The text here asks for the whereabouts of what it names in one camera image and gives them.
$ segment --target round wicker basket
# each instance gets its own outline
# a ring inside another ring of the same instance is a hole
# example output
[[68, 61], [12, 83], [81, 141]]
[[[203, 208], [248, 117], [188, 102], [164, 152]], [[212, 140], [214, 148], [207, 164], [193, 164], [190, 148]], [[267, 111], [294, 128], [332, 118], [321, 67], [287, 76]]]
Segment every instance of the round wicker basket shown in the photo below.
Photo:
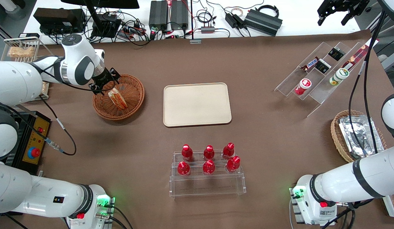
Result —
[[[145, 90], [143, 84], [136, 77], [128, 74], [121, 74], [118, 79], [119, 84], [115, 85], [115, 88], [125, 99], [128, 108], [124, 110], [118, 109], [108, 96], [109, 91], [94, 94], [92, 97], [92, 105], [96, 113], [104, 119], [108, 120], [122, 120], [134, 114], [139, 110], [145, 97]], [[105, 84], [104, 88], [113, 87], [114, 82], [110, 81]]]
[[[353, 157], [349, 154], [349, 151], [347, 149], [347, 144], [345, 143], [344, 137], [342, 136], [340, 126], [338, 125], [338, 120], [344, 116], [348, 116], [348, 110], [341, 111], [338, 113], [335, 118], [331, 122], [331, 136], [332, 139], [334, 140], [335, 147], [337, 148], [338, 152], [341, 154], [341, 156], [348, 162], [353, 162], [355, 161]], [[356, 110], [351, 110], [351, 115], [363, 115], [363, 113], [356, 111]], [[386, 149], [386, 142], [382, 137], [382, 133], [379, 131], [378, 128], [376, 128], [376, 131], [379, 134], [379, 137], [382, 141], [383, 148]]]

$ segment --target black power adapter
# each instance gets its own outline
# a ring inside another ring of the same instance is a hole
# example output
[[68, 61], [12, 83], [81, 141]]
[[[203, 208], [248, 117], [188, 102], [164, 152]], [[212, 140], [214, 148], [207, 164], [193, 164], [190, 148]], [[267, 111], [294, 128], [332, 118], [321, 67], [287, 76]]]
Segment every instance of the black power adapter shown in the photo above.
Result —
[[228, 22], [228, 24], [231, 26], [232, 29], [238, 26], [237, 21], [230, 13], [227, 13], [225, 15], [225, 20], [226, 22]]

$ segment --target snickers bar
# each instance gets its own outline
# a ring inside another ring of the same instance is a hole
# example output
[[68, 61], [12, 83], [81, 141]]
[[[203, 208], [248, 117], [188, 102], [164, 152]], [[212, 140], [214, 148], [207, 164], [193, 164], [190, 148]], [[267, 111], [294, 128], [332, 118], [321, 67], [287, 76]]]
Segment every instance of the snickers bar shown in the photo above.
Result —
[[310, 63], [306, 64], [306, 66], [301, 67], [301, 69], [305, 72], [311, 70], [319, 61], [319, 58], [316, 57], [314, 60], [312, 60]]

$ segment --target brown table surface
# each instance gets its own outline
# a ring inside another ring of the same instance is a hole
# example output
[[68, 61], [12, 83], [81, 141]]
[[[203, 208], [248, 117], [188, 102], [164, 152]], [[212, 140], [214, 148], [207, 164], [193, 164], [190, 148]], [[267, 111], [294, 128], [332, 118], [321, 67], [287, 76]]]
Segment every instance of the brown table surface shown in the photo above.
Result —
[[[341, 41], [352, 47], [369, 37], [368, 31], [361, 31], [348, 35], [204, 39], [200, 45], [171, 39], [143, 48], [130, 43], [94, 45], [105, 50], [108, 68], [141, 80], [146, 90], [144, 103], [133, 117], [107, 121], [92, 108], [91, 92], [52, 84], [48, 103], [74, 137], [78, 152], [69, 157], [46, 146], [45, 177], [101, 185], [117, 198], [116, 206], [135, 229], [290, 228], [288, 188], [302, 175], [346, 163], [335, 149], [330, 123], [348, 108], [354, 73], [361, 65], [309, 118], [306, 116], [315, 103], [294, 95], [286, 98], [273, 90], [321, 42], [334, 46]], [[56, 55], [64, 55], [60, 45], [50, 48]], [[368, 75], [370, 113], [388, 147], [392, 147], [394, 139], [382, 123], [380, 109], [394, 90], [375, 54], [371, 55]], [[184, 128], [163, 125], [165, 86], [211, 82], [228, 85], [231, 123]], [[353, 101], [353, 108], [360, 111], [364, 111], [362, 85], [363, 80]], [[55, 120], [41, 102], [31, 102], [28, 107]], [[72, 151], [71, 142], [56, 122], [50, 128], [50, 138], [67, 152]], [[246, 194], [169, 197], [173, 151], [185, 143], [203, 149], [208, 144], [221, 148], [228, 142], [235, 143], [242, 158]], [[354, 229], [394, 229], [394, 218], [385, 215], [381, 200], [361, 207], [356, 214]], [[60, 219], [31, 215], [16, 219], [30, 229], [66, 228]], [[294, 216], [293, 223], [296, 229], [319, 228], [297, 225]], [[18, 226], [0, 217], [0, 229], [13, 228]]]

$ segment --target clear acrylic shelf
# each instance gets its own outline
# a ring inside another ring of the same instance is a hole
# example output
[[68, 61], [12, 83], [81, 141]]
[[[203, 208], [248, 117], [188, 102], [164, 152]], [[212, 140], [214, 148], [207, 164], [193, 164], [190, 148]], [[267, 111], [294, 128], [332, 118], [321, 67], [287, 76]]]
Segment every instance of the clear acrylic shelf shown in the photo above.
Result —
[[215, 172], [212, 175], [203, 174], [203, 150], [193, 151], [194, 162], [189, 162], [190, 175], [181, 176], [177, 172], [178, 163], [183, 160], [181, 152], [174, 152], [170, 172], [169, 196], [191, 197], [212, 196], [220, 194], [246, 193], [245, 174], [240, 166], [235, 172], [229, 174], [225, 170], [227, 160], [222, 160], [222, 149], [214, 149]]
[[[362, 43], [357, 43], [354, 45], [352, 48], [349, 48], [342, 42], [339, 42], [337, 45], [335, 45], [336, 48], [341, 49], [342, 51], [345, 52], [345, 55], [339, 59], [339, 61], [336, 61], [334, 58], [332, 58], [328, 53], [331, 51], [333, 47], [328, 45], [327, 43], [323, 42], [321, 43], [307, 58], [305, 58], [299, 66], [294, 69], [294, 71], [288, 75], [274, 90], [280, 91], [284, 96], [290, 95], [290, 93], [296, 95], [299, 97], [301, 100], [305, 100], [308, 96], [315, 100], [318, 105], [313, 109], [313, 111], [308, 115], [310, 116], [315, 110], [317, 110], [324, 102], [327, 100], [327, 98], [334, 92], [334, 90], [339, 86], [333, 86], [329, 83], [329, 79], [335, 74], [335, 72], [341, 68], [341, 66], [352, 56], [354, 53], [361, 48], [363, 44]], [[304, 65], [308, 64], [311, 62], [315, 57], [318, 57], [320, 59], [323, 59], [325, 62], [327, 62], [331, 68], [328, 69], [328, 71], [323, 74], [320, 71], [318, 71], [315, 67], [310, 72], [305, 72], [300, 67], [303, 67]], [[362, 62], [362, 59], [359, 60], [350, 70], [354, 70], [356, 65], [358, 65], [360, 62]], [[307, 78], [311, 81], [312, 85], [311, 87], [306, 90], [302, 95], [298, 95], [294, 93], [294, 89], [298, 86], [300, 80], [303, 78]]]

